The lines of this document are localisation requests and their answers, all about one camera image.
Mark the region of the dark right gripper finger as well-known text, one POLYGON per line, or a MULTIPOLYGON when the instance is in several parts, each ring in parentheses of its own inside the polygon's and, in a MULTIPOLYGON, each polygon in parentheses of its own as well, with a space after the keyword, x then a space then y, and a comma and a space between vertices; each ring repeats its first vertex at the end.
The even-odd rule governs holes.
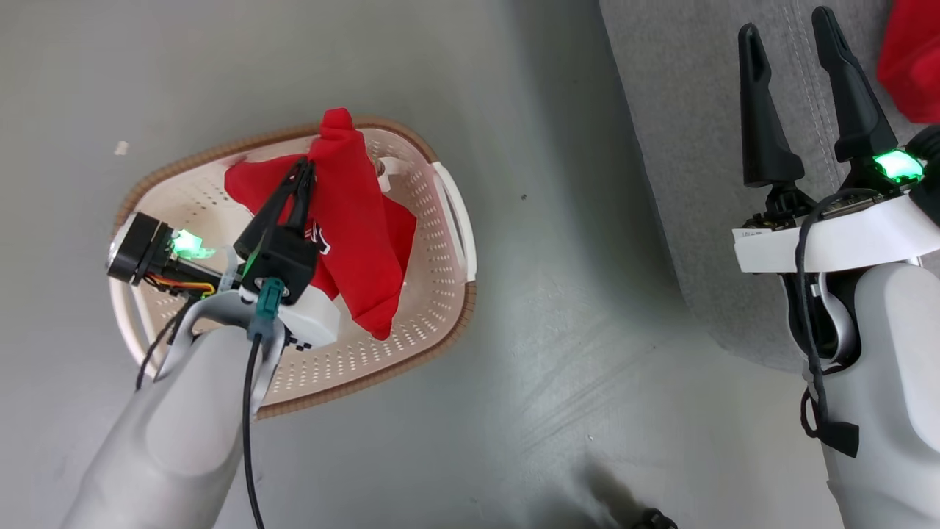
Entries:
POLYGON ((811 22, 818 60, 829 75, 836 111, 836 160, 844 163, 874 158, 894 150, 899 142, 867 75, 850 50, 835 12, 830 7, 815 7, 811 22))
POLYGON ((757 188, 795 183, 805 176, 805 168, 790 150, 773 103, 772 68, 755 24, 743 24, 737 42, 743 184, 757 188))

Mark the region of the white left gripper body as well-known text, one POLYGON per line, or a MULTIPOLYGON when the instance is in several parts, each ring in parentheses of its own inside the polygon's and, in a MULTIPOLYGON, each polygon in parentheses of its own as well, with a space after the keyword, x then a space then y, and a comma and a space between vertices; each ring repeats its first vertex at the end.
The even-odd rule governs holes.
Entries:
MULTIPOLYGON (((106 254, 106 274, 115 318, 130 350, 147 350, 187 302, 233 291, 248 301, 261 292, 259 272, 248 273, 248 253, 223 243, 209 228, 174 228, 143 212, 131 212, 118 227, 106 254)), ((284 277, 279 316, 292 344, 311 348, 338 339, 339 309, 322 291, 306 286, 296 294, 284 277)))

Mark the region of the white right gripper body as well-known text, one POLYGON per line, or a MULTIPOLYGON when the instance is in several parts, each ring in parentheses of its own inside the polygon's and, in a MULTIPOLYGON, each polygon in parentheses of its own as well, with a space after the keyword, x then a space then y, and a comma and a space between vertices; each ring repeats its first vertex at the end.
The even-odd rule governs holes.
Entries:
MULTIPOLYGON (((874 174, 896 184, 893 197, 846 198, 814 222, 806 241, 803 270, 829 273, 886 262, 916 260, 940 251, 940 226, 909 198, 927 174, 927 161, 904 150, 874 158, 874 174)), ((743 273, 796 273, 800 225, 735 228, 734 252, 743 273)))

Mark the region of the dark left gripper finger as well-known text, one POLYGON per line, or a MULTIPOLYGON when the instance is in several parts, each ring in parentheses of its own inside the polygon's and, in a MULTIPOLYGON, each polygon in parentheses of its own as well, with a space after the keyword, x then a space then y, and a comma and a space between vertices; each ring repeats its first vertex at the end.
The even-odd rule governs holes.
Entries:
POLYGON ((316 165, 314 162, 296 162, 289 175, 289 197, 291 211, 286 218, 286 227, 296 234, 308 230, 310 204, 316 187, 316 165))
POLYGON ((262 207, 254 214, 252 220, 235 242, 234 248, 239 257, 245 260, 248 259, 249 255, 261 244, 263 238, 277 228, 302 243, 306 241, 306 234, 296 234, 296 232, 286 227, 286 218, 289 211, 291 211, 292 204, 292 199, 289 197, 289 175, 291 175, 293 165, 296 162, 309 161, 306 157, 298 157, 292 160, 292 164, 282 180, 275 185, 272 193, 268 195, 262 207))

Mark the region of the red jersey with number print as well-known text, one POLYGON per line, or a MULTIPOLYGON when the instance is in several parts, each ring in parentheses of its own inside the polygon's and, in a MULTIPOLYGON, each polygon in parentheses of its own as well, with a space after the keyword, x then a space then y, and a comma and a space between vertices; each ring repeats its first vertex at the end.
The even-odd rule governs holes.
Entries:
POLYGON ((308 159, 317 181, 305 229, 325 244, 310 284, 342 298, 352 320, 383 341, 399 308, 416 217, 380 190, 365 137, 346 108, 323 114, 308 159))

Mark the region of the plain red garment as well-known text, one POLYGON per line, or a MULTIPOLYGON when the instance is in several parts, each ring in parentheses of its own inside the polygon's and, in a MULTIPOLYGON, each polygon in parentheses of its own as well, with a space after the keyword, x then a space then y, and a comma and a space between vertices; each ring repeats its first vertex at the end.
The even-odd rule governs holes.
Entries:
POLYGON ((940 123, 940 0, 892 0, 878 80, 911 123, 940 123))

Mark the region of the grey fabric sofa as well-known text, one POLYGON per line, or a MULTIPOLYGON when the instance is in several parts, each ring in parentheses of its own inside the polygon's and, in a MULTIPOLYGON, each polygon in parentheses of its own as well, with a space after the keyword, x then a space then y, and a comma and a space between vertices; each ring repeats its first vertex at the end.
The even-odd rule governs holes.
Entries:
POLYGON ((742 181, 738 32, 758 27, 770 90, 812 198, 842 184, 835 104, 818 61, 811 14, 824 4, 865 71, 897 139, 919 125, 876 79, 892 0, 600 0, 646 175, 684 300, 729 353, 789 373, 801 352, 775 275, 742 273, 733 228, 765 209, 765 188, 742 181))

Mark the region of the cream perforated laundry basket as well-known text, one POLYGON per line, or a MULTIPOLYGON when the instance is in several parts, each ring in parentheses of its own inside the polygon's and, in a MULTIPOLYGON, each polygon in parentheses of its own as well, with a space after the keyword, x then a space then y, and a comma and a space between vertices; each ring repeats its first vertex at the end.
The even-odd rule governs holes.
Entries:
MULTIPOLYGON (((477 255, 472 224, 459 188, 420 135, 404 125, 356 116, 367 151, 391 171, 389 197, 416 217, 411 257, 389 338, 359 328, 341 298, 338 339, 332 345, 290 345, 258 411, 267 419, 302 411, 401 375, 445 351, 474 312, 477 255)), ((128 193, 115 217, 120 226, 136 211, 175 228, 188 228, 206 245, 231 244, 250 213, 224 190, 238 161, 260 162, 303 154, 319 124, 279 129, 209 148, 165 165, 128 193)))

